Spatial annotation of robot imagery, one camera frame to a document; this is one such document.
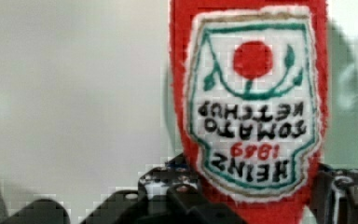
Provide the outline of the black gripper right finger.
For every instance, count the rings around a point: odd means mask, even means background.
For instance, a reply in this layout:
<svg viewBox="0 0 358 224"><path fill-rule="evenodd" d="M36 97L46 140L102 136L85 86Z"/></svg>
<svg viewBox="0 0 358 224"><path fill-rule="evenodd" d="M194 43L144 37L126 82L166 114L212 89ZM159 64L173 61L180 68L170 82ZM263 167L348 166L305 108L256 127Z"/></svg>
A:
<svg viewBox="0 0 358 224"><path fill-rule="evenodd" d="M358 169L320 164L309 210L317 224L358 224Z"/></svg>

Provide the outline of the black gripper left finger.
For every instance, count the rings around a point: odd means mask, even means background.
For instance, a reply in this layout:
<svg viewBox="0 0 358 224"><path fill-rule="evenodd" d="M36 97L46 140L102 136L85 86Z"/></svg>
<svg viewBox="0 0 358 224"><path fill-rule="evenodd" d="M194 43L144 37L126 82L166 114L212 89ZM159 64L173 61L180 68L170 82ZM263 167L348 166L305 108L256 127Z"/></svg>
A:
<svg viewBox="0 0 358 224"><path fill-rule="evenodd" d="M200 179L180 154L141 176L137 189L113 193L79 224L246 224L201 192Z"/></svg>

